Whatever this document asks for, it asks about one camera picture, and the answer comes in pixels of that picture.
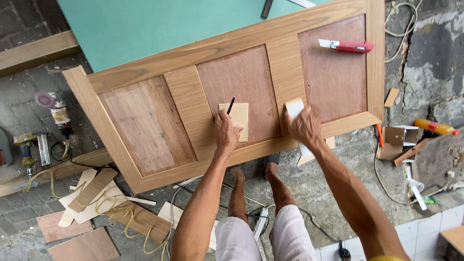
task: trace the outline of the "plastic bottle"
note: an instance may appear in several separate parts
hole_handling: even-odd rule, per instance
[[[414,126],[422,128],[424,130],[434,131],[436,133],[443,134],[443,135],[459,134],[459,130],[455,130],[452,126],[441,124],[441,123],[436,123],[436,122],[425,120],[425,119],[415,120]]]

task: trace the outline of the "concrete floor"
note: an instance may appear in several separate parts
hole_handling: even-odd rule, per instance
[[[2,13],[19,14],[20,10],[31,10],[40,13],[38,26],[27,27],[28,17],[21,24],[21,32],[5,34],[0,30],[0,44],[6,43],[13,46],[14,37],[17,35],[32,35],[34,28],[46,27],[51,24],[43,19],[46,10],[36,10],[32,5],[27,9],[27,0],[8,2],[9,5],[0,4],[0,22]],[[385,90],[386,95],[391,88],[399,88],[395,105],[391,109],[385,109],[385,121],[382,124],[412,124],[417,117],[432,118],[442,122],[462,126],[464,108],[464,14],[462,13],[464,1],[462,0],[427,0],[419,8],[417,29],[412,36],[406,39],[402,45],[400,54],[391,63],[385,66]],[[386,14],[397,2],[386,3]],[[411,11],[406,7],[392,18],[387,26],[390,31],[401,32],[407,25]],[[386,49],[391,57],[400,43],[400,38],[386,35]],[[73,120],[73,128],[76,133],[73,146],[79,153],[85,153],[95,148],[101,148],[98,135],[93,130],[84,112],[74,98],[69,87],[65,83],[61,70],[83,64],[88,73],[91,72],[83,54],[64,58],[46,65],[32,68],[12,76],[0,78],[0,127],[8,136],[17,135],[27,131],[47,130],[52,134],[52,140],[61,140],[57,128],[50,121],[49,112],[38,108],[33,96],[36,91],[53,90],[61,93],[67,100],[70,115]],[[455,137],[456,143],[464,142],[463,136]],[[335,137],[335,154],[346,164],[353,173],[360,178],[374,198],[387,213],[394,225],[408,222],[414,218],[432,215],[433,211],[420,212],[413,205],[405,206],[391,201],[382,190],[374,173],[374,151],[377,147],[377,139],[373,127],[360,129],[357,134],[347,133]],[[1,168],[0,178],[17,175],[22,170],[18,164],[19,153],[15,152],[16,164],[13,167]],[[277,174],[292,191],[300,208],[310,212],[315,221],[333,237],[346,240],[355,236],[352,229],[343,218],[335,199],[333,198],[327,182],[319,165],[313,161],[300,167],[295,167],[299,159],[297,149],[282,152],[281,164]],[[436,160],[433,153],[418,155],[418,168],[425,172],[424,176],[437,182],[442,182],[446,170],[453,167],[452,160],[442,165],[439,173],[428,173],[428,165]],[[245,195],[264,204],[272,204],[272,193],[269,184],[262,178],[263,160],[257,159],[244,164],[244,170],[248,174],[245,184]],[[378,161],[377,167],[381,178],[386,184],[387,190],[397,200],[406,200],[407,183],[403,166],[394,168],[390,162]],[[80,174],[64,178],[56,182],[57,193],[67,193],[69,185],[75,185],[73,179],[78,179]],[[130,188],[121,175],[115,178],[117,185],[126,194],[131,193]],[[229,174],[225,182],[232,185]],[[197,184],[192,183],[187,187],[194,189]],[[157,201],[155,207],[141,204],[146,209],[158,213],[165,201],[171,202],[175,190],[171,185],[147,191],[136,197]],[[223,188],[221,192],[221,204],[227,205],[230,190]],[[438,196],[439,203],[434,206],[434,211],[451,208],[454,205],[464,203],[464,199],[453,197],[453,194]],[[184,208],[190,193],[180,191],[174,201],[174,205]],[[259,207],[255,203],[246,201],[247,211]],[[0,198],[0,260],[52,260],[47,249],[69,239],[46,243],[35,217],[63,210],[63,207],[51,195],[50,184],[41,184],[32,189],[26,195],[16,193]],[[217,219],[225,217],[227,211],[219,208]],[[272,251],[268,239],[270,228],[273,224],[273,209],[270,213],[270,224],[265,234],[261,236],[262,254],[268,260],[273,260]],[[156,252],[145,255],[142,250],[144,238],[141,236],[129,239],[124,235],[124,226],[120,223],[108,223],[108,218],[99,216],[92,220],[96,227],[105,226],[111,239],[116,245],[121,256],[114,259],[125,260],[161,260],[161,253]],[[322,234],[306,218],[306,226],[315,248],[322,247],[332,242]],[[208,251],[206,260],[214,260],[214,251]]]

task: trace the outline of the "cardboard box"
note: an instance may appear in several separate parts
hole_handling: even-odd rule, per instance
[[[394,160],[403,151],[417,144],[421,133],[416,126],[398,125],[395,127],[382,128],[383,148],[379,147],[378,159]],[[409,157],[403,162],[414,162],[416,155]]]

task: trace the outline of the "utility knife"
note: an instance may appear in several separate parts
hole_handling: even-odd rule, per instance
[[[332,48],[340,51],[363,53],[368,53],[374,48],[374,43],[366,41],[331,41],[319,39],[319,45],[322,47]]]

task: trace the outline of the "extension cord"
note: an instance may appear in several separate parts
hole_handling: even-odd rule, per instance
[[[258,242],[259,236],[264,228],[264,223],[266,223],[267,215],[268,215],[267,208],[262,208],[261,213],[259,214],[260,218],[258,222],[256,222],[255,230],[253,231],[253,235],[255,237],[256,242]]]

